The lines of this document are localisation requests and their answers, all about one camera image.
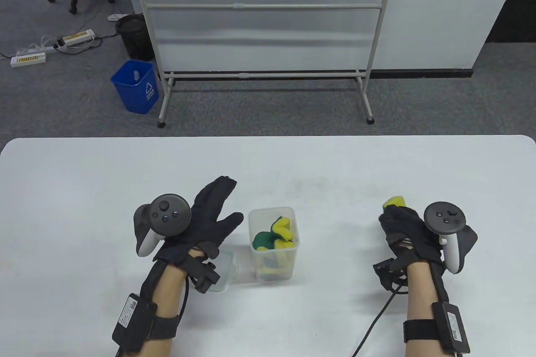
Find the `black trash bin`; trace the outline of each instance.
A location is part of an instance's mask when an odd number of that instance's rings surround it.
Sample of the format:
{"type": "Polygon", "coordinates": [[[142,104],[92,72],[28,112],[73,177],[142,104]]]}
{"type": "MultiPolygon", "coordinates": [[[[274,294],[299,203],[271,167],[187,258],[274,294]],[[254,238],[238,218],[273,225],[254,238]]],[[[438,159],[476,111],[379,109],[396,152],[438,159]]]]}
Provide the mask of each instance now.
{"type": "Polygon", "coordinates": [[[155,58],[143,14],[132,14],[121,18],[115,24],[115,32],[121,35],[131,59],[151,61],[155,58]]]}

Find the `label sticker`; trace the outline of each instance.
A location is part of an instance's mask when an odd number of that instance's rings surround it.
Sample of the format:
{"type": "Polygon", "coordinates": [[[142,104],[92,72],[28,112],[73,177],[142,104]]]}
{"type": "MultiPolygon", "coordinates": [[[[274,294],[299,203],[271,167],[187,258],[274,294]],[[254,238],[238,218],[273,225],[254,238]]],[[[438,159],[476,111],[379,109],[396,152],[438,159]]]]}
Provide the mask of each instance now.
{"type": "Polygon", "coordinates": [[[458,327],[456,315],[450,312],[447,312],[446,314],[448,315],[448,321],[450,322],[450,331],[452,332],[452,337],[454,340],[461,342],[460,328],[458,327]]]}
{"type": "Polygon", "coordinates": [[[130,318],[132,318],[132,314],[136,309],[136,305],[138,305],[138,302],[134,300],[134,298],[128,297],[125,306],[123,307],[123,311],[121,311],[119,321],[117,322],[127,328],[129,326],[130,318]]]}
{"type": "Polygon", "coordinates": [[[151,85],[149,82],[147,82],[147,85],[145,87],[145,94],[147,95],[147,100],[151,99],[151,97],[153,97],[153,95],[155,94],[153,85],[151,85]]]}

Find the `controller button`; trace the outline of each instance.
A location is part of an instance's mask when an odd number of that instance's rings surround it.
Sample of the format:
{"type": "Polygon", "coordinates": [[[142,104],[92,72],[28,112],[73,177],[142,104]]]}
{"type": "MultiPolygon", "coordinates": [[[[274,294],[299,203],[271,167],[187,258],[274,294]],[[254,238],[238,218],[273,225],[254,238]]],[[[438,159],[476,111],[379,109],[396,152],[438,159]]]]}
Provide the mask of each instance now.
{"type": "Polygon", "coordinates": [[[167,211],[168,208],[169,208],[169,202],[167,202],[166,200],[163,200],[162,202],[160,202],[160,203],[158,204],[158,206],[159,206],[159,208],[160,208],[160,210],[161,210],[162,212],[167,211]]]}

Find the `blue trash bin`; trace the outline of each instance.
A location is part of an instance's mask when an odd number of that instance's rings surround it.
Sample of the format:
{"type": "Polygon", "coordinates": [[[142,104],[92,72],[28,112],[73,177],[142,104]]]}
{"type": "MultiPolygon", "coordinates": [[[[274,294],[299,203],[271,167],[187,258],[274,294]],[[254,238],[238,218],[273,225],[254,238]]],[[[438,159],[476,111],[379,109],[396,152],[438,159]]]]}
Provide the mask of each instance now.
{"type": "Polygon", "coordinates": [[[111,78],[129,112],[147,114],[158,100],[153,64],[129,60],[111,78]]]}

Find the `barcode sticker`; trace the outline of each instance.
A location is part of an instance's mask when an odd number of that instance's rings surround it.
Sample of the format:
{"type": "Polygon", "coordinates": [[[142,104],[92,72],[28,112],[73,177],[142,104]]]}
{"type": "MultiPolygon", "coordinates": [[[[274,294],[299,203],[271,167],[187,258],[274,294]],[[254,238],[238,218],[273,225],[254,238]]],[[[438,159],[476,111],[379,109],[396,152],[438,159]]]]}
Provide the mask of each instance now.
{"type": "Polygon", "coordinates": [[[447,312],[446,314],[448,315],[448,321],[450,322],[450,331],[452,332],[452,337],[454,340],[461,342],[460,328],[458,327],[456,315],[450,312],[447,312]]]}
{"type": "Polygon", "coordinates": [[[136,305],[138,305],[138,302],[134,300],[134,298],[128,297],[125,306],[123,307],[123,311],[121,312],[121,316],[119,317],[119,321],[117,322],[127,328],[129,326],[130,318],[132,318],[132,314],[136,309],[136,305]]]}

